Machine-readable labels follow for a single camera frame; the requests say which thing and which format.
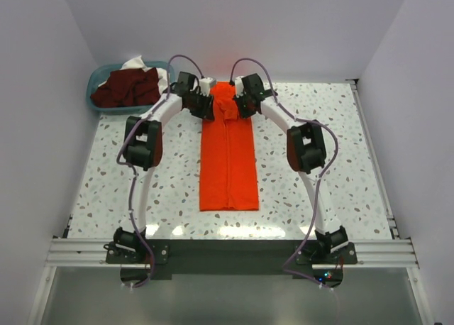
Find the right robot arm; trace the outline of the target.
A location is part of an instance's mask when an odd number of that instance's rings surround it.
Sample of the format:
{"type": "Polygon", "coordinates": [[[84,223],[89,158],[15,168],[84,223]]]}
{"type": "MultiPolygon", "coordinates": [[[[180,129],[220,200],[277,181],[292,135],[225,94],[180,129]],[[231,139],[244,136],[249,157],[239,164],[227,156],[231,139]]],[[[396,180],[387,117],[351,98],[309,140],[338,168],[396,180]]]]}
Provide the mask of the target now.
{"type": "Polygon", "coordinates": [[[317,120],[296,117],[277,98],[273,88],[266,89],[258,74],[239,76],[229,81],[243,119],[261,114],[274,122],[287,137],[287,162],[304,183],[313,207],[308,233],[314,232],[316,255],[332,263],[348,245],[348,235],[338,218],[331,194],[323,180],[339,151],[334,133],[317,120]]]}

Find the dark red t shirt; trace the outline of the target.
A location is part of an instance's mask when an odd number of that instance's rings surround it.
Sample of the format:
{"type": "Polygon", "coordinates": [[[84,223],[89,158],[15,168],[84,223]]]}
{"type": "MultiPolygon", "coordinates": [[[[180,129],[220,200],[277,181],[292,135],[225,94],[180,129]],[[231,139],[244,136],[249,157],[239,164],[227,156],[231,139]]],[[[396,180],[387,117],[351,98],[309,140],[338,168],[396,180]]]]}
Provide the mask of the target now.
{"type": "Polygon", "coordinates": [[[158,82],[156,68],[116,70],[90,98],[96,107],[105,109],[150,106],[160,98],[158,82]]]}

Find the white t shirt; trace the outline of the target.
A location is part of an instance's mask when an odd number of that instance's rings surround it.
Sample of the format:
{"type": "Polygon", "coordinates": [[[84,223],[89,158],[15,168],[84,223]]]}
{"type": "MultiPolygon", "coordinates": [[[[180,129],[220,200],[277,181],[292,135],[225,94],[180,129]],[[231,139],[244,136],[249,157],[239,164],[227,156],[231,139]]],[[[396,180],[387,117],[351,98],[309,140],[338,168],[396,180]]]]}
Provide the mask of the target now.
{"type": "Polygon", "coordinates": [[[162,94],[164,90],[168,86],[168,80],[167,80],[167,70],[162,69],[161,67],[158,67],[156,65],[147,65],[143,59],[142,56],[139,55],[137,57],[134,57],[127,62],[123,63],[121,70],[131,70],[131,69],[141,69],[144,72],[147,72],[151,70],[152,68],[156,69],[157,72],[157,87],[159,90],[159,93],[162,94]]]}

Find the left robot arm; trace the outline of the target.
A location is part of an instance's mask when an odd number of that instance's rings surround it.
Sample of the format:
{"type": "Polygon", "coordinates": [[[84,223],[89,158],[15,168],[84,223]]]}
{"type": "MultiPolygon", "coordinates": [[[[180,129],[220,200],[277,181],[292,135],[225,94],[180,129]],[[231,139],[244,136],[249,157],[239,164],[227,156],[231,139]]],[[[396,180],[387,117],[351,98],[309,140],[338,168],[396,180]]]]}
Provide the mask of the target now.
{"type": "Polygon", "coordinates": [[[214,97],[211,89],[216,85],[212,77],[198,78],[188,72],[180,72],[176,82],[164,90],[157,103],[140,116],[128,117],[125,137],[116,162],[133,171],[127,207],[131,232],[118,228],[113,243],[122,248],[122,254],[132,263],[139,263],[151,256],[151,249],[145,241],[146,215],[141,211],[134,214],[134,190],[138,181],[138,169],[151,177],[160,164],[163,154],[163,127],[181,110],[187,109],[192,116],[205,121],[214,120],[214,97]]]}

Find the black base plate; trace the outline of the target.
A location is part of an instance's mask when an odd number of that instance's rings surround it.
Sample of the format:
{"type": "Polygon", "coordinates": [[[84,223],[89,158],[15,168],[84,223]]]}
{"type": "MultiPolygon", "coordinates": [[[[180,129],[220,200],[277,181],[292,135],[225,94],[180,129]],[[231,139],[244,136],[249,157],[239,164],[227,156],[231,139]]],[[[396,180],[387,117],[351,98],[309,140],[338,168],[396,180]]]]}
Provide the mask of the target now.
{"type": "Polygon", "coordinates": [[[104,244],[106,263],[120,265],[122,282],[147,277],[170,280],[175,275],[281,275],[296,270],[326,282],[322,267],[341,269],[358,263],[355,246],[324,253],[318,241],[302,249],[297,240],[149,240],[104,244]]]}

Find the teal plastic basket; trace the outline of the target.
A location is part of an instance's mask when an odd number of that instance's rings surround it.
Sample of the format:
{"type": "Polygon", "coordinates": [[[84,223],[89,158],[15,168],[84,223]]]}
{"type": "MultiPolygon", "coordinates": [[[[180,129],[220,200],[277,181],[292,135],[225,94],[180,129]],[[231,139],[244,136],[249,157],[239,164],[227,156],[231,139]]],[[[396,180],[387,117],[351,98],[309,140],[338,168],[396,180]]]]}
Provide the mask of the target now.
{"type": "MultiPolygon", "coordinates": [[[[164,70],[168,70],[170,75],[170,81],[173,82],[175,80],[175,70],[171,65],[168,65],[166,62],[163,61],[145,61],[145,65],[147,67],[156,67],[162,68],[164,70]]],[[[116,108],[101,108],[96,106],[92,99],[91,95],[97,90],[98,86],[105,82],[109,77],[111,72],[121,69],[123,65],[121,63],[117,64],[110,64],[110,65],[103,65],[98,69],[94,70],[89,78],[87,84],[87,91],[86,91],[86,103],[87,106],[94,111],[103,114],[110,114],[110,115],[131,115],[131,114],[141,114],[146,112],[150,106],[130,106],[130,107],[116,107],[116,108]]]]}

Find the orange t shirt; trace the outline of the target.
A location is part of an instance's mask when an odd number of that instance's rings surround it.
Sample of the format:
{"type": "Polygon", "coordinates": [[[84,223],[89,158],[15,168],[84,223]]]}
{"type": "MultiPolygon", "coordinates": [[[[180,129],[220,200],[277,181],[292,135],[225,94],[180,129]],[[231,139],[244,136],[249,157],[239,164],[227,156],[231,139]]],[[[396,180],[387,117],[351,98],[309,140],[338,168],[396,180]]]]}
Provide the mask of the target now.
{"type": "Polygon", "coordinates": [[[214,120],[201,130],[200,211],[259,209],[253,124],[240,117],[235,92],[227,82],[211,89],[214,120]]]}

